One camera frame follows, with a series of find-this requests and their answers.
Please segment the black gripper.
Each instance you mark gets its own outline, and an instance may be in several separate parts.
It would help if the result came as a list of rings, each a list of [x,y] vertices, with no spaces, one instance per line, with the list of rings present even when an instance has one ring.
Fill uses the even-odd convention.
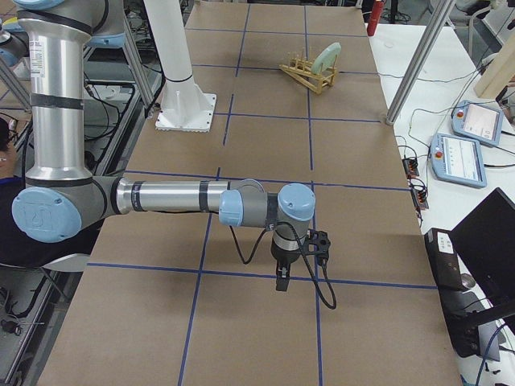
[[[299,259],[300,247],[295,228],[289,223],[278,223],[273,231],[270,251],[276,260],[277,291],[286,292],[290,282],[290,265]]]

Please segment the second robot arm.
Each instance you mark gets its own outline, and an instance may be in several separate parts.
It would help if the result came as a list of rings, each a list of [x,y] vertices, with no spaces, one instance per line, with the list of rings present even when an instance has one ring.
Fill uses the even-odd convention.
[[[1,21],[1,59],[8,66],[15,66],[29,56],[29,36],[20,26],[16,16]]]

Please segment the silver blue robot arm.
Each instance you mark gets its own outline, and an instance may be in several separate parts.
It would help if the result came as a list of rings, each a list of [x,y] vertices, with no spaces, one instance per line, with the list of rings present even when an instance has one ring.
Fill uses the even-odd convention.
[[[273,194],[252,179],[146,182],[93,175],[84,163],[84,46],[122,47],[120,1],[19,1],[27,33],[35,161],[12,216],[30,238],[56,243],[109,216],[130,211],[205,212],[231,228],[272,232],[276,288],[311,254],[315,195],[299,183]]]

